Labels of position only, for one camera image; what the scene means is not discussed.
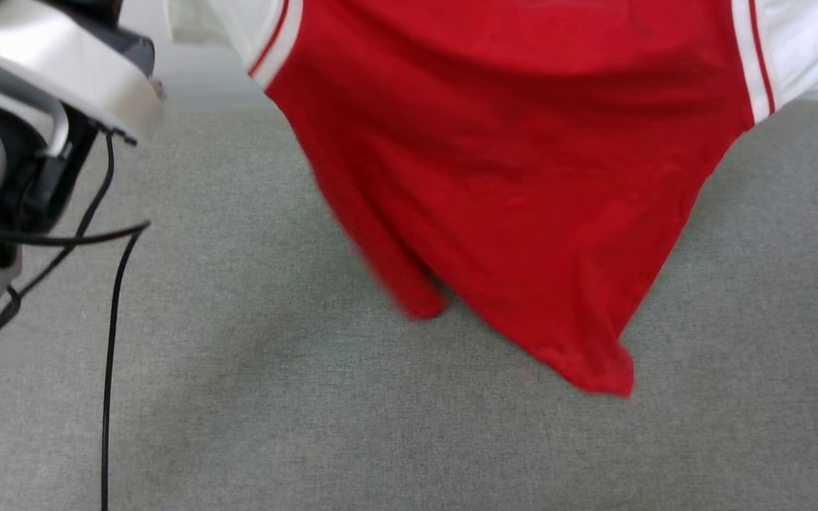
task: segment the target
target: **red stripe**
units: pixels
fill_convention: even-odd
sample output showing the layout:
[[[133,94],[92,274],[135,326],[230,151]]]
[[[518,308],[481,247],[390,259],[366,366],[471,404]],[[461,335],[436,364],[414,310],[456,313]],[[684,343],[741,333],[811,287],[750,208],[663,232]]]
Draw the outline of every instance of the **red stripe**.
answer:
[[[248,70],[248,75],[254,78],[254,74],[256,74],[257,69],[261,67],[263,61],[266,60],[267,54],[269,54],[270,49],[273,48],[273,44],[276,43],[276,38],[279,38],[280,31],[283,29],[283,20],[286,19],[286,13],[289,11],[289,0],[283,0],[283,12],[280,13],[280,19],[276,22],[276,28],[273,29],[273,35],[270,36],[270,41],[267,41],[267,45],[264,46],[261,55],[257,58],[257,61],[254,62],[251,69]]]
[[[763,56],[763,40],[759,36],[759,20],[756,18],[756,0],[750,0],[750,24],[753,25],[753,42],[756,43],[756,57],[759,58],[759,70],[763,73],[765,94],[769,98],[769,114],[775,113],[775,95],[772,93],[772,82],[769,81],[769,71],[765,66]]]

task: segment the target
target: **white stripe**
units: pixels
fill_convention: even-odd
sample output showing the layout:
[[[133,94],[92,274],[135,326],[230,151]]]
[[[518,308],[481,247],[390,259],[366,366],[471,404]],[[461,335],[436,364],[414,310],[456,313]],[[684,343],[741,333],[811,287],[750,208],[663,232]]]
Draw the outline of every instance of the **white stripe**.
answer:
[[[303,8],[304,0],[289,0],[289,9],[286,11],[286,19],[283,20],[280,33],[276,36],[276,41],[273,42],[270,52],[263,59],[263,64],[254,73],[254,81],[264,89],[270,86],[273,78],[276,78],[277,72],[280,71],[286,59],[289,58],[289,54],[293,51],[295,40],[298,39],[299,28],[302,26]]]
[[[818,90],[818,0],[756,0],[775,107]]]
[[[169,0],[202,3],[204,0]],[[270,38],[283,12],[283,0],[207,0],[241,64],[251,69]]]
[[[734,16],[734,33],[737,48],[741,52],[743,78],[746,79],[753,120],[763,122],[769,117],[769,96],[766,94],[763,71],[759,55],[756,54],[756,40],[753,39],[753,19],[750,16],[750,0],[731,0],[731,14]]]

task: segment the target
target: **red shirt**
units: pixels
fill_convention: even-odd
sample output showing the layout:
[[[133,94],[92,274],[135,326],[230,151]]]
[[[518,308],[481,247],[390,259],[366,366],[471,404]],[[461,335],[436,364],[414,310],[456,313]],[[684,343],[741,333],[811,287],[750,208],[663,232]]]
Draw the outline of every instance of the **red shirt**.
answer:
[[[578,388],[629,395],[623,328],[757,120],[731,0],[286,8],[267,94],[406,313],[442,311],[436,275]]]

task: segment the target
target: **white robot part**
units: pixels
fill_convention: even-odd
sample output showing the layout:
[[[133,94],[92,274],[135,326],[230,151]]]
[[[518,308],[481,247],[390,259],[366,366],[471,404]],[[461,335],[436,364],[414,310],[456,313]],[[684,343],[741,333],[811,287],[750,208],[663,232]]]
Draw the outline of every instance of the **white robot part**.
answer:
[[[36,108],[52,119],[52,133],[48,136],[47,156],[57,158],[65,149],[68,140],[68,116],[58,98],[46,94],[23,80],[15,78],[0,68],[0,94],[18,101],[20,104]]]
[[[140,69],[39,0],[0,0],[0,69],[134,139],[162,120],[158,87]]]

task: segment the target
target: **gray carpet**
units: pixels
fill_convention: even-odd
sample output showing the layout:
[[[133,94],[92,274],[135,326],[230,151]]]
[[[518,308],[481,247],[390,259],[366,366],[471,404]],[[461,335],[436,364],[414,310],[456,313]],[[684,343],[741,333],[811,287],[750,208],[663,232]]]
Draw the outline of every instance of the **gray carpet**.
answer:
[[[400,318],[275,112],[176,116],[118,161],[94,230],[155,226],[124,292],[116,510],[818,510],[818,104],[705,187],[624,336],[630,400],[461,304]],[[62,232],[103,148],[89,166]],[[0,337],[0,509],[97,507],[120,251],[80,251]]]

